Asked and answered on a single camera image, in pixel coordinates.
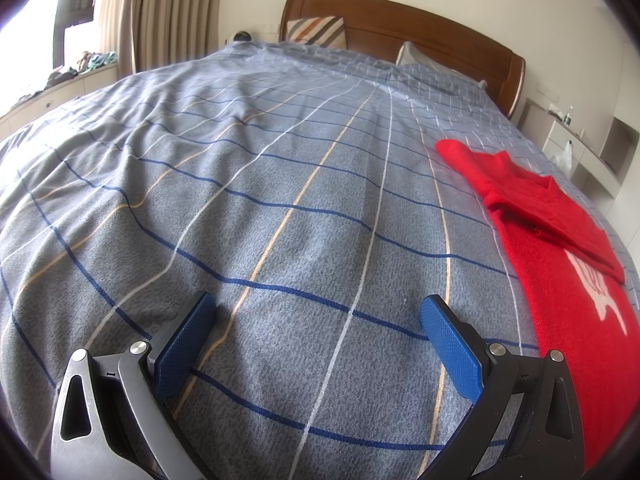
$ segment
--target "blue gripper pad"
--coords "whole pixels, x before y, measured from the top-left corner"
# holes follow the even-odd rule
[[[420,322],[458,393],[475,404],[482,392],[480,363],[431,296],[422,300]]]
[[[154,395],[159,402],[178,392],[216,322],[216,299],[204,293],[158,356]]]

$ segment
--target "nightstand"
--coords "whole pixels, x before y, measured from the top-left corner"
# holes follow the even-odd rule
[[[604,160],[577,135],[530,99],[527,99],[518,129],[551,161],[560,158],[567,142],[571,141],[572,164],[567,176],[598,208],[608,210],[620,191],[620,182]]]

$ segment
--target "metal screw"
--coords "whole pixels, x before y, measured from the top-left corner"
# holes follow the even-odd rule
[[[493,355],[505,355],[507,353],[507,349],[501,345],[500,343],[491,343],[489,345],[489,352],[491,352]]]
[[[135,343],[133,343],[133,345],[131,345],[131,348],[129,348],[129,351],[132,354],[142,354],[142,352],[144,352],[146,350],[146,343],[144,341],[136,341]]]
[[[71,354],[72,361],[82,361],[86,357],[86,350],[84,348],[79,348],[75,352]]]
[[[564,356],[559,350],[552,350],[551,352],[549,352],[549,357],[551,357],[551,360],[555,361],[556,363],[561,363],[562,361],[564,361]]]

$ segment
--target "wall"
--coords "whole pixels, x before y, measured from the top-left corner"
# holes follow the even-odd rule
[[[221,0],[220,43],[238,30],[277,41],[286,0]],[[393,0],[463,23],[508,46],[527,61],[524,95],[514,122],[542,83],[574,106],[575,131],[599,153],[616,106],[625,33],[602,0]]]
[[[627,43],[624,51],[620,92],[614,111],[617,118],[640,131],[640,57]],[[640,147],[626,173],[620,193],[607,212],[607,220],[616,230],[640,269]]]

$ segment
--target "red sweater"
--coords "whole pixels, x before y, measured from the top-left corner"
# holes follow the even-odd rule
[[[456,140],[436,150],[482,198],[529,302],[540,355],[566,357],[589,468],[640,400],[640,327],[622,266],[604,231],[551,176]]]

